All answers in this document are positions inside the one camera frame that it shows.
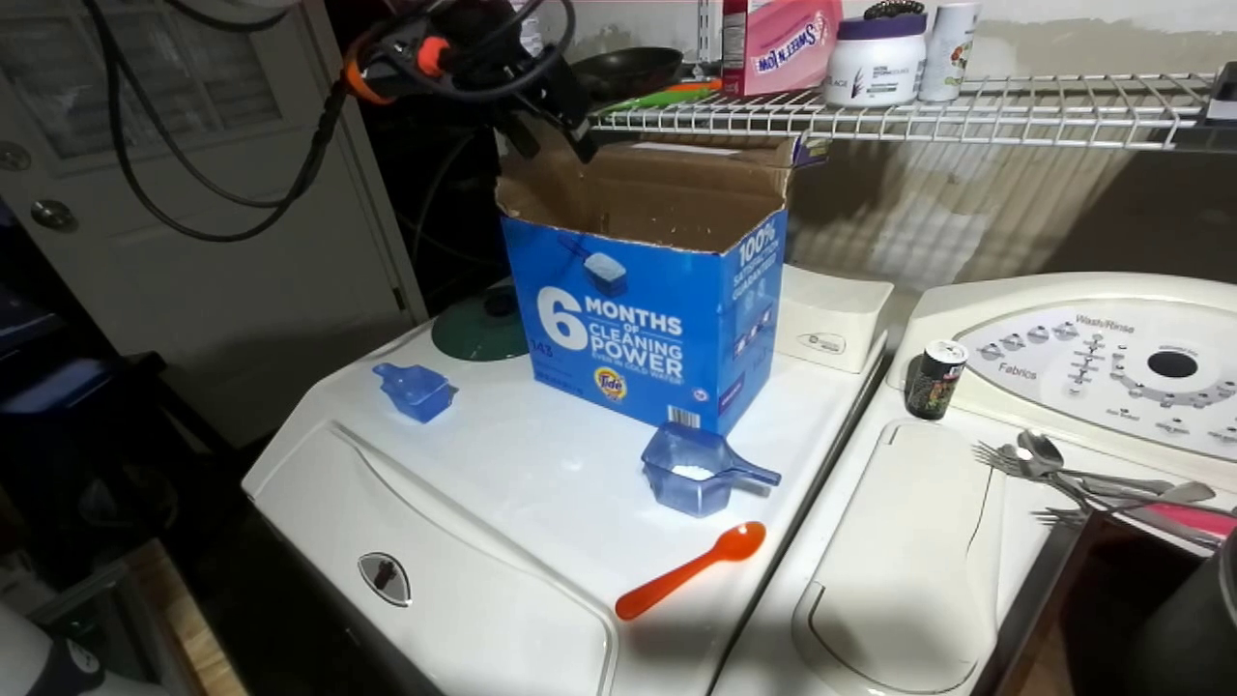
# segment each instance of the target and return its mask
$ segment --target white bottle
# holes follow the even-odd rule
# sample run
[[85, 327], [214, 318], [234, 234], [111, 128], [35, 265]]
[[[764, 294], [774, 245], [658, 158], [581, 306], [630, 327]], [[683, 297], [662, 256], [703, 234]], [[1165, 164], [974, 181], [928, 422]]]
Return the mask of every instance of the white bottle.
[[970, 61], [978, 0], [948, 0], [934, 7], [919, 101], [955, 101]]

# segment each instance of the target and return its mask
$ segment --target blue box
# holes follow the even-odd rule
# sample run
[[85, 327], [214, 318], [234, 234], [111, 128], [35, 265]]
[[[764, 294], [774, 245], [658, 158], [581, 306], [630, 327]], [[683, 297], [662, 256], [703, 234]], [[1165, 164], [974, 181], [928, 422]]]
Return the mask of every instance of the blue box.
[[769, 379], [791, 146], [613, 142], [506, 158], [501, 235], [535, 377], [727, 435]]

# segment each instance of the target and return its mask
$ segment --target white dial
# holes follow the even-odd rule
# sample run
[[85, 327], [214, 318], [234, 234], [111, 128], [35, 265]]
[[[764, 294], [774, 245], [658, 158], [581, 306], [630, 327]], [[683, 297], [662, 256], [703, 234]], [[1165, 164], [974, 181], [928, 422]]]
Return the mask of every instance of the white dial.
[[958, 338], [970, 373], [1049, 410], [1237, 463], [1237, 314], [1067, 302]]

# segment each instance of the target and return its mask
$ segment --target orange plastic tool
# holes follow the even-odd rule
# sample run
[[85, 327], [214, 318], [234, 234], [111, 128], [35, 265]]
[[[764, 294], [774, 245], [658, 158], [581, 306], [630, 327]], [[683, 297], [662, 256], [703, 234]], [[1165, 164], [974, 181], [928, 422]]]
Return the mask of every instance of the orange plastic tool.
[[653, 578], [648, 583], [617, 595], [613, 615], [621, 623], [643, 620], [648, 608], [658, 608], [667, 592], [678, 592], [679, 583], [688, 583], [690, 578], [701, 578], [707, 564], [716, 562], [746, 562], [751, 553], [756, 553], [764, 541], [764, 525], [760, 524], [741, 524], [730, 525], [707, 553], [690, 557], [688, 564]]

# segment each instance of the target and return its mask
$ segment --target washing machine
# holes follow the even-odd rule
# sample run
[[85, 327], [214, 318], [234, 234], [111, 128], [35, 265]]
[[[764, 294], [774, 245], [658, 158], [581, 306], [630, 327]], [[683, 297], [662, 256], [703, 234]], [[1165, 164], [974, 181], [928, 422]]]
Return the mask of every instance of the washing machine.
[[[786, 267], [774, 377], [727, 435], [782, 483], [733, 489], [712, 514], [653, 501], [653, 427], [535, 385], [506, 354], [510, 297], [493, 297], [319, 379], [245, 492], [446, 693], [707, 693], [890, 364], [891, 287]], [[416, 422], [375, 369], [430, 369], [449, 398]], [[703, 570], [639, 620], [613, 615], [746, 524], [764, 525], [754, 557]]]
[[[916, 358], [934, 341], [962, 346], [966, 373], [933, 422], [907, 414], [903, 386], [925, 379]], [[716, 693], [974, 693], [1036, 553], [1073, 506], [998, 467], [1001, 452], [1049, 436], [1067, 467], [1203, 483], [1203, 506], [1232, 511], [1232, 346], [1237, 291], [1203, 279], [928, 291]]]

